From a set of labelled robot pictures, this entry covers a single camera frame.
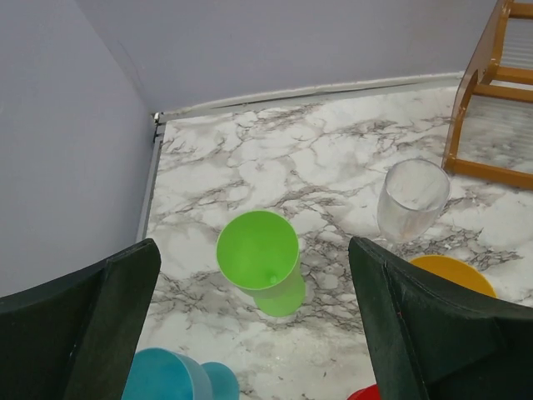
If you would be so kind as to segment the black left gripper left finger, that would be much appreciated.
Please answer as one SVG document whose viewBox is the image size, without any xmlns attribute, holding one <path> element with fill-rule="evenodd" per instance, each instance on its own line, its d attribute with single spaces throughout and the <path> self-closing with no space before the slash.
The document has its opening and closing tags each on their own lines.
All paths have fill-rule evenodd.
<svg viewBox="0 0 533 400">
<path fill-rule="evenodd" d="M 161 255 L 145 239 L 1 299 L 3 399 L 119 399 Z"/>
</svg>

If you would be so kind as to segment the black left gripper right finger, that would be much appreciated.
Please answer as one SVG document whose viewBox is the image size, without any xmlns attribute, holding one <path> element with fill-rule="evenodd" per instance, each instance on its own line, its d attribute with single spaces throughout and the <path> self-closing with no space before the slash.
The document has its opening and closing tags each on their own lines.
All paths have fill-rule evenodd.
<svg viewBox="0 0 533 400">
<path fill-rule="evenodd" d="M 532 310 L 471 291 L 364 237 L 348 248 L 383 399 L 530 399 Z"/>
</svg>

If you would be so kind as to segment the clear wine glass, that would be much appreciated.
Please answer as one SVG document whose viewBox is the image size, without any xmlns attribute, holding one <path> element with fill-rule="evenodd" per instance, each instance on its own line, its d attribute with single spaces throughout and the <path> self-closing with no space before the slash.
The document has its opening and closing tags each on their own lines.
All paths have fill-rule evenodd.
<svg viewBox="0 0 533 400">
<path fill-rule="evenodd" d="M 393 165 L 377 204 L 377 225 L 389 250 L 421 236 L 439 217 L 451 193 L 446 172 L 423 158 Z"/>
</svg>

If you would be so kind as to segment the green plastic wine glass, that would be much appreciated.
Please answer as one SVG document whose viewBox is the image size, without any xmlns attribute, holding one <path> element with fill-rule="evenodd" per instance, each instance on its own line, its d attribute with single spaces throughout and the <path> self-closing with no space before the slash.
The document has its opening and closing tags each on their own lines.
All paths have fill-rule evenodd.
<svg viewBox="0 0 533 400">
<path fill-rule="evenodd" d="M 281 215 L 255 210 L 235 217 L 217 239 L 216 258 L 222 275 L 265 314 L 286 317 L 302 305 L 299 241 Z"/>
</svg>

